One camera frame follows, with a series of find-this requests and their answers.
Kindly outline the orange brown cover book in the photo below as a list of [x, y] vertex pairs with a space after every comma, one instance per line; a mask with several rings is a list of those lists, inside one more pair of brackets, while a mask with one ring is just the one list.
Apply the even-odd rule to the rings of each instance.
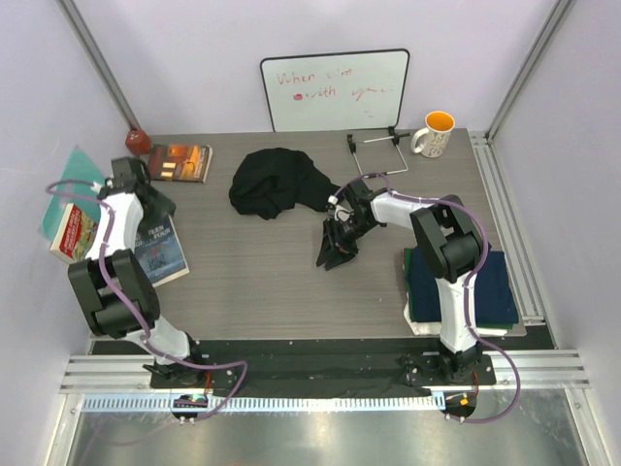
[[210, 170], [210, 146], [154, 145], [146, 156], [151, 177], [161, 182], [203, 183]]

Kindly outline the blue cover book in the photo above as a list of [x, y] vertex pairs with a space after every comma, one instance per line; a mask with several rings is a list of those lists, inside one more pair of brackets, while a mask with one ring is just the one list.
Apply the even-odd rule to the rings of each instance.
[[138, 233], [135, 256], [154, 287], [176, 280], [189, 273], [189, 266], [171, 216]]

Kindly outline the black t shirt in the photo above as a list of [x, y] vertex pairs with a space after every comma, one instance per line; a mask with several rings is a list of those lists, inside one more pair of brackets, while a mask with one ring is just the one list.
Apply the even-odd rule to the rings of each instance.
[[301, 204], [325, 212], [339, 187], [303, 151], [263, 149], [245, 156], [229, 189], [229, 201], [241, 215], [274, 219]]

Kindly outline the white mug orange inside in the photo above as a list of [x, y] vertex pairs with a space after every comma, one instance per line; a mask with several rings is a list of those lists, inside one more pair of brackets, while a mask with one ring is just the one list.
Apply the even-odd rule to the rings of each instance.
[[411, 152], [427, 158], [442, 156], [454, 128], [455, 119], [451, 114], [430, 112], [425, 116], [424, 126], [412, 135]]

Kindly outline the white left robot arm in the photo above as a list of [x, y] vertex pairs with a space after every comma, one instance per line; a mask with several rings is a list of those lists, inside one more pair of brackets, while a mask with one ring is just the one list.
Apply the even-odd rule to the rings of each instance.
[[150, 353], [146, 370], [166, 382], [199, 385], [207, 374], [196, 343], [161, 315], [155, 283], [187, 268], [172, 223], [175, 203], [151, 183], [145, 162], [113, 160], [95, 184], [100, 223], [85, 258], [68, 278], [91, 332]]

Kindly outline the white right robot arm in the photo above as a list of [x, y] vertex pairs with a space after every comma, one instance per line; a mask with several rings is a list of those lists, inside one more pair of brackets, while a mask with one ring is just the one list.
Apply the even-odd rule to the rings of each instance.
[[474, 285], [489, 246], [459, 197], [420, 198], [388, 187], [371, 191], [363, 180], [355, 180], [327, 200], [316, 265], [330, 271], [349, 262], [359, 252], [360, 238], [388, 224], [413, 232], [423, 264], [436, 281], [441, 377], [448, 383], [469, 380], [482, 360], [474, 322]]

